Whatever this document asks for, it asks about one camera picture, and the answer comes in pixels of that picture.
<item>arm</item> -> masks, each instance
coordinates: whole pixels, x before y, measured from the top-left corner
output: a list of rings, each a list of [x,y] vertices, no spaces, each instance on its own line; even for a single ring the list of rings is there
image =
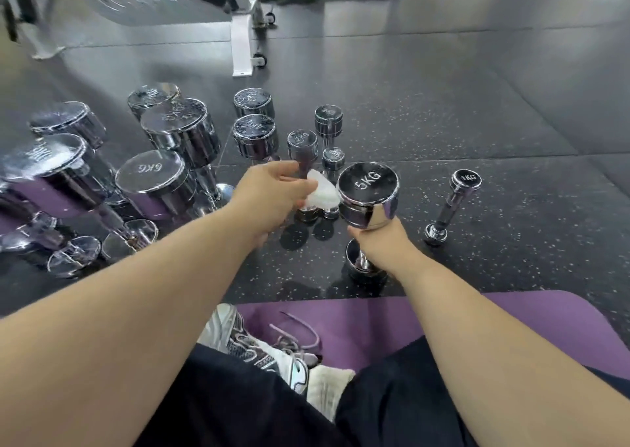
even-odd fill
[[[451,398],[481,447],[628,445],[625,397],[418,251],[398,219],[350,232],[405,288]]]
[[[279,180],[296,169],[250,168],[227,207],[0,321],[0,445],[133,444],[244,258],[317,186]]]

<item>shoelace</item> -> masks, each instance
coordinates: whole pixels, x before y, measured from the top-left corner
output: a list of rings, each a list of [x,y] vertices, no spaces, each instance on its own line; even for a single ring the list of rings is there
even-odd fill
[[[288,355],[302,359],[309,368],[317,366],[319,364],[319,357],[315,354],[312,354],[311,352],[306,352],[309,349],[313,349],[319,346],[321,340],[319,339],[319,334],[317,334],[317,331],[315,331],[310,324],[308,324],[304,320],[301,320],[297,316],[286,313],[284,311],[280,311],[280,313],[293,319],[293,321],[300,323],[302,326],[308,329],[315,337],[315,342],[312,344],[300,344],[299,340],[295,336],[270,323],[269,327],[280,334],[278,340],[275,342],[273,347],[276,349],[280,349]]]

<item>caster wheel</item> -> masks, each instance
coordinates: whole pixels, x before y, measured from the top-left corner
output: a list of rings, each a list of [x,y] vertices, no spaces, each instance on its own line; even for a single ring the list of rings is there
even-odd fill
[[[267,58],[264,56],[263,53],[255,53],[254,54],[254,58],[255,59],[257,59],[257,58],[263,59],[263,63],[260,64],[258,67],[260,67],[260,68],[266,67],[266,65],[267,65]]]
[[[4,16],[4,25],[12,42],[18,41],[18,21],[15,18],[11,3],[9,0],[2,0],[2,12]]]

